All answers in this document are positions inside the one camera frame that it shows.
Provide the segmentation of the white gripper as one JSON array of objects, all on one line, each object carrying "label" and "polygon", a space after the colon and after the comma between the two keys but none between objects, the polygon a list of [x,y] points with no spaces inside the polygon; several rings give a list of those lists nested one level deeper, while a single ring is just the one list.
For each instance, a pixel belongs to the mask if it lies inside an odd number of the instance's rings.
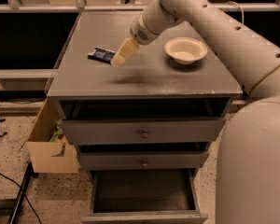
[{"label": "white gripper", "polygon": [[119,67],[128,61],[139,50],[139,44],[148,45],[154,40],[153,34],[145,26],[142,15],[133,20],[130,34],[132,37],[125,39],[115,53],[111,61],[113,67]]}]

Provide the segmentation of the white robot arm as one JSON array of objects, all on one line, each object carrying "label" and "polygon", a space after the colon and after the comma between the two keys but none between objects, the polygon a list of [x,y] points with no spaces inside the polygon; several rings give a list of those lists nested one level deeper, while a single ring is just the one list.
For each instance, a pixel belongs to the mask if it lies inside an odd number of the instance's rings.
[{"label": "white robot arm", "polygon": [[252,100],[222,133],[216,224],[280,224],[280,48],[207,0],[155,0],[132,23],[112,65],[180,21],[196,29]]}]

